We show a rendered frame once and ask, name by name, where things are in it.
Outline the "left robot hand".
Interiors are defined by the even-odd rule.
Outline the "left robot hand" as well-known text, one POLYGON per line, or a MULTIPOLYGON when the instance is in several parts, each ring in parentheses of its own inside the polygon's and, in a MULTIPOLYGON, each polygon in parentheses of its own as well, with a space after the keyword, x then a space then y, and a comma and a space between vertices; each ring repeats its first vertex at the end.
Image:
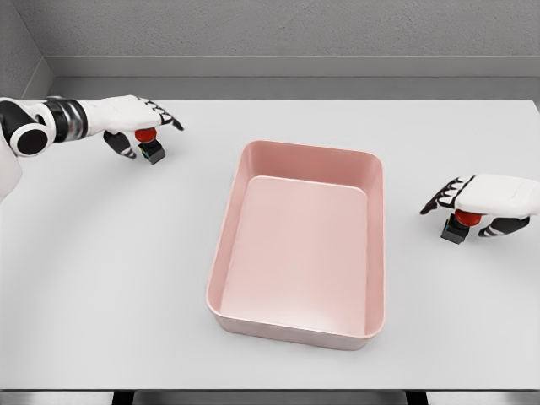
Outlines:
POLYGON ((135 136, 139 129, 172 125, 179 131, 184 127, 162 106, 152 100, 134 95, 112 97, 106 100, 113 108, 111 121, 106 124, 103 139, 117 154, 135 159, 136 154, 127 138, 128 133, 135 136))

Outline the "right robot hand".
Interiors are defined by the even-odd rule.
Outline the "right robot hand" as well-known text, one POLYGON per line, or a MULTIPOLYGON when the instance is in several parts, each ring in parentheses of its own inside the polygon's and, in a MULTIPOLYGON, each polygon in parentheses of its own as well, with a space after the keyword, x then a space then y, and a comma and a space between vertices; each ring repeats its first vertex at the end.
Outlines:
POLYGON ((540 216, 540 181, 492 174, 457 177, 444 185, 420 213, 425 215, 437 208, 491 216, 490 224, 478 232, 480 237, 509 235, 526 227, 532 216, 540 216))

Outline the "red-button black industrial switch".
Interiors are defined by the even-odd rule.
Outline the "red-button black industrial switch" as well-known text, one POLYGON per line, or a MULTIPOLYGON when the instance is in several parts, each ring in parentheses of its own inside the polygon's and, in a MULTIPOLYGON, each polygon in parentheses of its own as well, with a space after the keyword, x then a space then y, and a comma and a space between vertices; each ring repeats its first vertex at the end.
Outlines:
POLYGON ((457 209, 446 220, 440 237, 459 245, 467 238, 470 228, 479 224, 481 219, 481 214, 457 209))
POLYGON ((157 140, 157 130, 155 128, 136 130, 135 138, 139 141, 138 147, 143 157, 151 165, 155 165, 165 157, 165 150, 157 140))

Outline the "pink rectangular basket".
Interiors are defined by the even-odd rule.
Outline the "pink rectangular basket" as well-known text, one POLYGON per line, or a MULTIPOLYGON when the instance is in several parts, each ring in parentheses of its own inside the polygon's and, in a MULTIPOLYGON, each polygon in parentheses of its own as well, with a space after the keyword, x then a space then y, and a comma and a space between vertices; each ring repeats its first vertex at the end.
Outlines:
POLYGON ((227 332, 357 350, 386 320, 374 154, 257 140, 240 154, 206 290, 227 332))

